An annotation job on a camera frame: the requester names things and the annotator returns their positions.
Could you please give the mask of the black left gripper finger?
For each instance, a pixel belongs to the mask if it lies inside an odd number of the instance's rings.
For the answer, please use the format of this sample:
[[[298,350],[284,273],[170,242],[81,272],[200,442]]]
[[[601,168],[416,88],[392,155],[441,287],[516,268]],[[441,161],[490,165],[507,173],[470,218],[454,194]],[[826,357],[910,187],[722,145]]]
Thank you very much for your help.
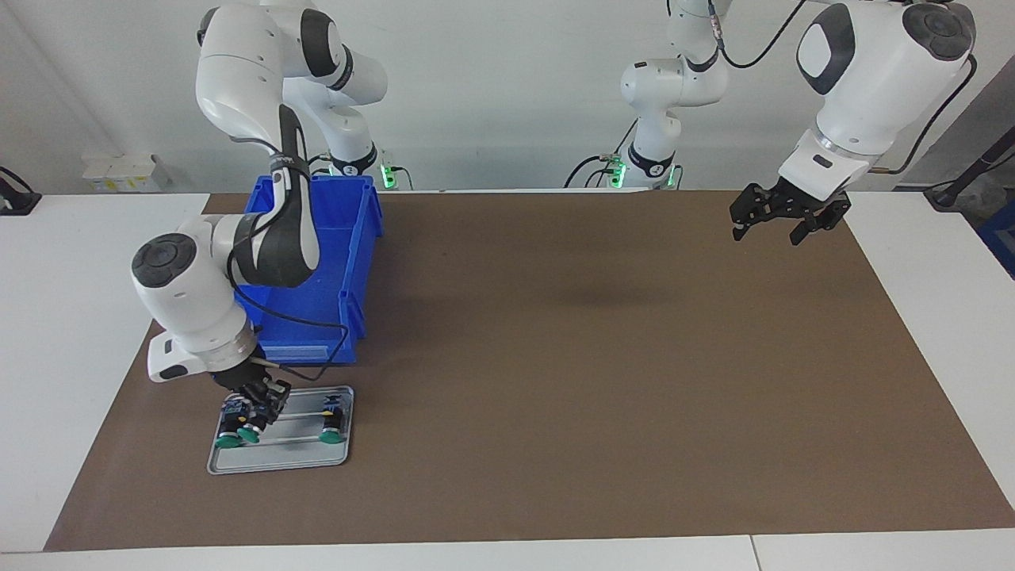
[[[851,207],[852,202],[847,194],[831,199],[828,205],[824,205],[820,209],[801,207],[799,209],[800,223],[789,235],[791,245],[800,245],[813,232],[834,230],[845,218],[845,213]]]
[[[787,196],[783,193],[748,184],[730,205],[733,239],[741,241],[752,225],[782,216],[786,205]]]

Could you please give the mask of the green push button switch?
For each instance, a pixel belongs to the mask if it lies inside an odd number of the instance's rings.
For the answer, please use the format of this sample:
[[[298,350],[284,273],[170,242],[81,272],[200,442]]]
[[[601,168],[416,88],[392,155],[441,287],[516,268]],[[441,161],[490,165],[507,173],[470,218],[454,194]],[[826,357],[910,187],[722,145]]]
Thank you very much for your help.
[[[249,401],[238,392],[228,395],[222,402],[213,447],[217,449],[236,448],[243,444],[239,436],[249,416]]]
[[[267,427],[274,422],[272,409],[260,404],[243,404],[236,412],[236,435],[247,443],[257,444]]]
[[[338,394],[327,395],[320,415],[322,416],[322,426],[320,426],[318,440],[327,445],[344,443],[347,438],[343,429],[346,418],[343,397]]]

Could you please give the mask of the silver metal tray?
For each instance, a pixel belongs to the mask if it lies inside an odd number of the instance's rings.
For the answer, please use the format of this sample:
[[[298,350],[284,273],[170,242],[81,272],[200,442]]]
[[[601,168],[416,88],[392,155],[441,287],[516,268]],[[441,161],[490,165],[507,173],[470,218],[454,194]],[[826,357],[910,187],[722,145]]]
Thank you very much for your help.
[[[322,426],[322,405],[327,395],[343,398],[347,440],[327,445],[318,440]],[[257,444],[247,443],[236,448],[211,448],[207,471],[213,476],[254,473],[284,469],[315,469],[345,462],[351,439],[355,391],[348,385],[291,390],[282,414],[261,436]]]

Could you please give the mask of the black stand base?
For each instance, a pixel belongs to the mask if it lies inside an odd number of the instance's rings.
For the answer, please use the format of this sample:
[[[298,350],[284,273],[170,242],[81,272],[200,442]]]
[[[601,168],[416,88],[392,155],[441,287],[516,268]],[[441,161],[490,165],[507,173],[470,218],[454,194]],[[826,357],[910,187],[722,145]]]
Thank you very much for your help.
[[[956,211],[955,203],[958,196],[983,174],[1004,166],[1008,160],[1015,158],[1015,125],[1012,125],[999,140],[992,145],[957,179],[931,185],[923,191],[924,198],[936,211],[950,213]]]

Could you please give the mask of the blue plastic storage bin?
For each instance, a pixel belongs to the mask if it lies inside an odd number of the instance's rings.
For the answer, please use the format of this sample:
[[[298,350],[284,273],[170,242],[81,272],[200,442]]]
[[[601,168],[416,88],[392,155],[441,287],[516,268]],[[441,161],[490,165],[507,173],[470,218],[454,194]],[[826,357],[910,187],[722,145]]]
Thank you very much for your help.
[[[238,302],[258,326],[270,362],[319,366],[356,362],[366,337],[365,302],[383,213],[369,177],[315,176],[309,185],[320,247],[314,275],[298,288],[244,285]]]

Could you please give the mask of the blue crate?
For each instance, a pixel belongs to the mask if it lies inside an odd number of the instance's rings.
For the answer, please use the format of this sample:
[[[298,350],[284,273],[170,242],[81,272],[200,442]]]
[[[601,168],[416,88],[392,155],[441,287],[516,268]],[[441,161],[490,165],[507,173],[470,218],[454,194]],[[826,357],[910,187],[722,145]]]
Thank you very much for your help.
[[[976,234],[1015,281],[1015,200],[982,223]]]

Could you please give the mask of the brown table mat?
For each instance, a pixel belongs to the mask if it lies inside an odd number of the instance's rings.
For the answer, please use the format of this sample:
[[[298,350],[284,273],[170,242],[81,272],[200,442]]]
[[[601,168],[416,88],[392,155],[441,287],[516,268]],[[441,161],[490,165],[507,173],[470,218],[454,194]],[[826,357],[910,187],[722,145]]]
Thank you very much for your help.
[[[381,198],[340,466],[211,476],[138,357],[46,550],[1015,527],[868,257],[728,193]]]

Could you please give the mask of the white power strip box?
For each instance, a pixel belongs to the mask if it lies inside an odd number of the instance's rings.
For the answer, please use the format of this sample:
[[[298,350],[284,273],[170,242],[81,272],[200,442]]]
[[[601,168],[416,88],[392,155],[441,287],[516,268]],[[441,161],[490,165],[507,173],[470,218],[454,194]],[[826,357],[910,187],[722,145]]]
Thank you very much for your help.
[[[173,184],[163,163],[152,153],[92,156],[81,180],[99,193],[162,193]]]

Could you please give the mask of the black clamp mount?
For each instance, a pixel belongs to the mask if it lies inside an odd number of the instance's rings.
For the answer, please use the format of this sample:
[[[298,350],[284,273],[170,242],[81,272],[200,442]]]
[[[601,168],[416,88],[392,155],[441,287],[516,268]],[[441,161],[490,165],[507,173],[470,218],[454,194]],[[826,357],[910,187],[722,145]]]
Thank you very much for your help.
[[[28,182],[0,166],[0,217],[28,216],[41,198]]]

